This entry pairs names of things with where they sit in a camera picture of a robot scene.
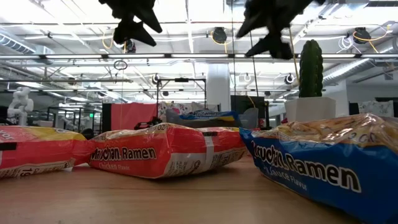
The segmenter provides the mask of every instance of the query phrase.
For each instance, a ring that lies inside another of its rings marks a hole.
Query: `blue ramen package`
[[[215,112],[210,110],[198,110],[179,115],[173,110],[166,110],[168,123],[179,124],[189,128],[210,127],[240,127],[239,116],[234,111]]]
[[[360,114],[241,129],[255,165],[304,197],[365,223],[398,223],[398,123]]]

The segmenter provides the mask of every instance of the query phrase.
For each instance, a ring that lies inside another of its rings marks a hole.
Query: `metal frame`
[[[322,54],[325,59],[356,60],[359,58],[398,58],[398,54]],[[51,59],[147,59],[147,58],[192,58],[192,59],[220,59],[246,58],[244,54],[53,54],[53,55],[0,55],[0,60],[51,60]],[[270,54],[255,55],[254,58],[271,59]]]
[[[166,83],[159,89],[160,83],[166,81]],[[156,117],[159,115],[159,91],[162,90],[169,82],[179,82],[186,83],[189,81],[194,81],[204,92],[205,92],[205,109],[207,109],[207,95],[206,95],[206,78],[160,78],[156,83]],[[205,88],[202,88],[197,81],[203,81],[205,83]]]

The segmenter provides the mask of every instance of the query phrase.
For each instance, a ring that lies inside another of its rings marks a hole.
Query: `black hanging object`
[[[122,20],[114,30],[113,40],[117,44],[123,44],[129,39],[139,40],[147,45],[156,46],[155,40],[144,29],[144,23]]]
[[[225,44],[227,39],[224,27],[216,27],[213,31],[213,40],[219,44]]]
[[[354,42],[356,42],[357,44],[366,44],[370,40],[372,39],[371,35],[366,31],[365,27],[357,27],[355,28],[355,36],[354,36]]]
[[[155,40],[142,26],[145,23],[158,33],[163,31],[152,9],[155,0],[99,0],[99,2],[107,4],[112,9],[112,16],[122,20],[115,29],[116,43],[122,44],[128,39],[135,39],[151,46],[156,45]],[[137,16],[141,22],[134,22],[134,16]]]
[[[312,0],[290,1],[281,3],[276,0],[247,0],[245,4],[244,22],[236,35],[243,37],[250,31],[267,27],[269,33],[247,53],[247,57],[269,51],[272,58],[290,60],[293,53],[288,43],[281,41],[282,29],[290,27],[290,22],[300,14]]]

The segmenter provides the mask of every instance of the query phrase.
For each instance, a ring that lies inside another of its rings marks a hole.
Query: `red ramen package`
[[[242,158],[239,129],[193,129],[162,123],[142,130],[103,133],[91,140],[90,166],[144,178],[198,174]]]
[[[0,126],[0,178],[73,167],[93,152],[78,133],[55,128]]]

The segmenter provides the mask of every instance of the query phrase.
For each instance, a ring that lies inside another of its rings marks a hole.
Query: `white robot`
[[[9,105],[7,113],[9,118],[15,118],[17,114],[19,117],[20,126],[26,126],[27,124],[27,112],[33,111],[33,100],[29,99],[28,94],[30,93],[30,88],[28,87],[18,87],[12,96],[14,99]]]

